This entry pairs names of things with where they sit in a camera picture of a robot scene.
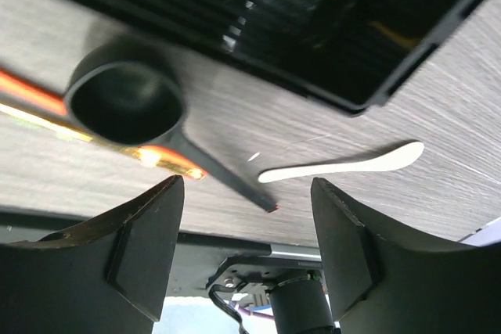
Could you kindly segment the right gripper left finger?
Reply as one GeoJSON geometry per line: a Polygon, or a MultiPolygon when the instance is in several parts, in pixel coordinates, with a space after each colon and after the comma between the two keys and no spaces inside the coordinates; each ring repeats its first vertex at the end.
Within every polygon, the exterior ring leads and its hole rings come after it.
{"type": "Polygon", "coordinates": [[[185,188],[171,176],[36,241],[1,247],[4,333],[150,333],[160,320],[185,188]]]}

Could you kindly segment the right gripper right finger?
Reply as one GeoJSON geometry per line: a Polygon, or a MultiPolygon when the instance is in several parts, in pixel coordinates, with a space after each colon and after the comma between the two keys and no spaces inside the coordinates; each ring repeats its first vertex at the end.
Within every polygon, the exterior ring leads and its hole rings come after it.
{"type": "Polygon", "coordinates": [[[342,332],[499,332],[499,244],[470,246],[422,232],[323,178],[312,181],[311,201],[342,332]]]}

